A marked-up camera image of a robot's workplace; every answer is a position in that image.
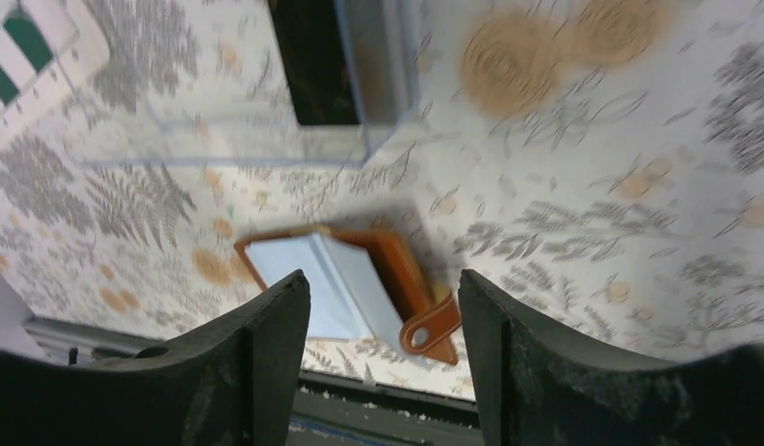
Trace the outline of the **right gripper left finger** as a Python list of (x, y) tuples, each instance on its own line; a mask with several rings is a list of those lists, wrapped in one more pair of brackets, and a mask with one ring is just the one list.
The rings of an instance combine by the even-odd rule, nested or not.
[(310, 317), (301, 271), (131, 358), (0, 350), (0, 445), (283, 445)]

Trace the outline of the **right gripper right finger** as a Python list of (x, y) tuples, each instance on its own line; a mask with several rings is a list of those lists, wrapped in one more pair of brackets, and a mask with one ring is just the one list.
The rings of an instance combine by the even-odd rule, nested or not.
[(556, 321), (472, 269), (458, 300), (488, 445), (764, 445), (764, 344), (660, 360)]

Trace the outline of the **brown leather card holder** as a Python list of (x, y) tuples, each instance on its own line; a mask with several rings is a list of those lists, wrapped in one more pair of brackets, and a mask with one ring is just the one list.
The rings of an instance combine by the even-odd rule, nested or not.
[(425, 278), (397, 233), (314, 225), (255, 233), (234, 248), (262, 290), (295, 270), (304, 274), (309, 339), (374, 339), (419, 365), (458, 364), (450, 337), (462, 320), (453, 292)]

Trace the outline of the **clear plastic box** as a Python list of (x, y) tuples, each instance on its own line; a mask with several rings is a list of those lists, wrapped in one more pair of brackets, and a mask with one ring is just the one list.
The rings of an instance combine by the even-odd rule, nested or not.
[(367, 162), (418, 101), (407, 1), (90, 1), (94, 166)]

